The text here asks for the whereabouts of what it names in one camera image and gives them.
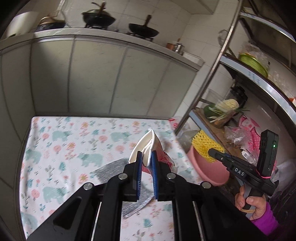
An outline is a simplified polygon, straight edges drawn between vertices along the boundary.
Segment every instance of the green plate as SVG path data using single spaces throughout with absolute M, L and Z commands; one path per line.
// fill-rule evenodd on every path
M 254 57 L 243 53 L 239 55 L 239 60 L 257 70 L 264 77 L 268 77 L 266 69 Z

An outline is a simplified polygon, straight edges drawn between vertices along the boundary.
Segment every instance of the pot lid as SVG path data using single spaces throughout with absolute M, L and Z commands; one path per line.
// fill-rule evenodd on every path
M 38 25 L 49 24 L 49 23 L 66 23 L 64 20 L 55 19 L 53 17 L 45 17 L 40 20 Z

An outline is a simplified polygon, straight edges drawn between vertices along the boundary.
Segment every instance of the gray cabinet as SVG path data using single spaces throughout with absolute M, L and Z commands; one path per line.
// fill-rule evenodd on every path
M 68 112 L 68 72 L 72 40 L 32 44 L 31 81 L 37 113 Z
M 7 108 L 20 140 L 23 140 L 34 116 L 29 76 L 30 45 L 2 56 L 2 82 Z
M 168 58 L 129 48 L 123 61 L 112 114 L 145 116 L 165 73 Z
M 15 171 L 18 164 L 18 154 L 21 147 L 11 117 L 9 115 L 6 100 L 0 95 L 0 178 L 11 188 L 14 186 Z
M 196 73 L 178 62 L 167 68 L 147 116 L 172 117 L 182 102 Z
M 125 49 L 112 43 L 75 42 L 69 82 L 70 112 L 109 113 Z

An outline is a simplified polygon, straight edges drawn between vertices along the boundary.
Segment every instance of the frying pan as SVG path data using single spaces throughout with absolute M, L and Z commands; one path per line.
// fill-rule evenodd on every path
M 100 9 L 92 9 L 87 12 L 83 12 L 83 21 L 86 23 L 87 26 L 101 26 L 101 27 L 107 27 L 110 26 L 112 23 L 115 22 L 115 18 L 111 17 L 111 15 L 103 11 L 105 8 L 106 3 L 103 2 L 102 5 L 98 5 Z
M 147 15 L 144 25 L 130 23 L 128 27 L 134 34 L 140 35 L 142 37 L 145 37 L 145 38 L 155 37 L 156 35 L 158 35 L 158 31 L 147 27 L 147 24 L 149 23 L 150 19 L 151 19 L 151 15 Z

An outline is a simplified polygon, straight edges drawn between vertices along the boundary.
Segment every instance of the black gripper frame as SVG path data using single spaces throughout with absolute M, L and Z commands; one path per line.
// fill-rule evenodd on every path
M 157 160 L 156 152 L 152 153 Z M 122 201 L 137 201 L 140 158 L 107 183 L 85 183 L 27 241 L 119 241 Z M 266 241 L 267 237 L 207 182 L 196 185 L 156 162 L 158 201 L 171 201 L 175 241 Z

